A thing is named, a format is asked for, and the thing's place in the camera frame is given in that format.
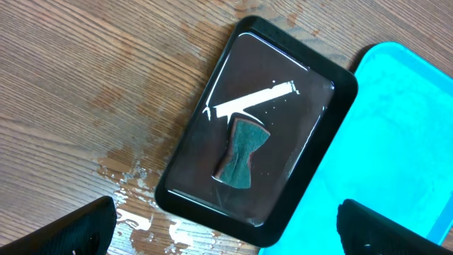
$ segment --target wet sponge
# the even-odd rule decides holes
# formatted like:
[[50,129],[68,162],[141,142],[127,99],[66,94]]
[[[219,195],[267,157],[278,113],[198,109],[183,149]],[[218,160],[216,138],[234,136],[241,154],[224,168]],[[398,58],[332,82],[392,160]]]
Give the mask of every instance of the wet sponge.
[[250,188],[251,155],[269,136],[270,133],[264,127],[250,120],[236,118],[226,155],[213,177],[233,188]]

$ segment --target sponge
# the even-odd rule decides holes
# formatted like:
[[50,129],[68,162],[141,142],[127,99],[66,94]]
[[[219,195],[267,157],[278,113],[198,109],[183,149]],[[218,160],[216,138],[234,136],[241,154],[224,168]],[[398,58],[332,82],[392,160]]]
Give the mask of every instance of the sponge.
[[260,125],[236,118],[226,155],[213,177],[233,188],[251,187],[251,155],[263,145],[270,133]]

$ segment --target turquoise tray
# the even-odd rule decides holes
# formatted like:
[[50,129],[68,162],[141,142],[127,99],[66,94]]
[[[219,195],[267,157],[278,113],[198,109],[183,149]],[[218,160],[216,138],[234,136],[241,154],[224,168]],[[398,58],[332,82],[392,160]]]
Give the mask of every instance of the turquoise tray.
[[355,72],[359,92],[271,254],[344,254],[346,199],[441,244],[453,220],[453,80],[395,42]]

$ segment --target wooden table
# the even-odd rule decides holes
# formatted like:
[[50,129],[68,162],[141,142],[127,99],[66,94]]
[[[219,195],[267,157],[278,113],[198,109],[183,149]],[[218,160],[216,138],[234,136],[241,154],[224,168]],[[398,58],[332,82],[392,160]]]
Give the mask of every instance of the wooden table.
[[343,67],[395,40],[453,75],[451,0],[3,0],[0,245],[109,195],[144,220],[119,222],[109,254],[255,254],[164,213],[153,193],[248,14]]

